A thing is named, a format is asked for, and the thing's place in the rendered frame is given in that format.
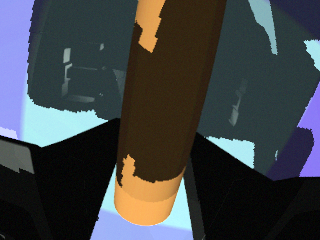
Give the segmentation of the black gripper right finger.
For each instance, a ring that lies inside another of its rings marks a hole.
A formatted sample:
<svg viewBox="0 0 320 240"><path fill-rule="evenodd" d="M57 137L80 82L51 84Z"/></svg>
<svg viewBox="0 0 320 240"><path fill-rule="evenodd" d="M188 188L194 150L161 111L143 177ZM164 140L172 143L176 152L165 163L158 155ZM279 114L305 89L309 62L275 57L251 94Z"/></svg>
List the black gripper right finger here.
<svg viewBox="0 0 320 240"><path fill-rule="evenodd" d="M273 181L197 131L184 189L193 240L275 240L297 213L320 209L320 176Z"/></svg>

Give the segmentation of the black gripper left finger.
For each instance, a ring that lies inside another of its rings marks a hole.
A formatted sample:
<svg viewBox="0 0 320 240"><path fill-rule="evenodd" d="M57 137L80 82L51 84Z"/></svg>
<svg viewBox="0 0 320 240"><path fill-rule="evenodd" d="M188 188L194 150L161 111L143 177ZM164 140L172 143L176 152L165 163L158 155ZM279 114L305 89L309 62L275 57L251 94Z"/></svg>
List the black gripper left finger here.
<svg viewBox="0 0 320 240"><path fill-rule="evenodd" d="M104 121L47 147L0 136L0 199L31 213L41 240L91 240L119 128Z"/></svg>

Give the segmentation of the brown cylinder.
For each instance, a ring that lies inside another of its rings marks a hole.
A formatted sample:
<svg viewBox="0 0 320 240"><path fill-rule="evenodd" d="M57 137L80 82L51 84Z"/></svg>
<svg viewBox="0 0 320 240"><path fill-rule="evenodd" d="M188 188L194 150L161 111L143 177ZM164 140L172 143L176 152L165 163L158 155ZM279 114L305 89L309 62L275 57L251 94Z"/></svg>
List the brown cylinder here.
<svg viewBox="0 0 320 240"><path fill-rule="evenodd" d="M115 209L171 216L205 104L227 0L139 0L125 72Z"/></svg>

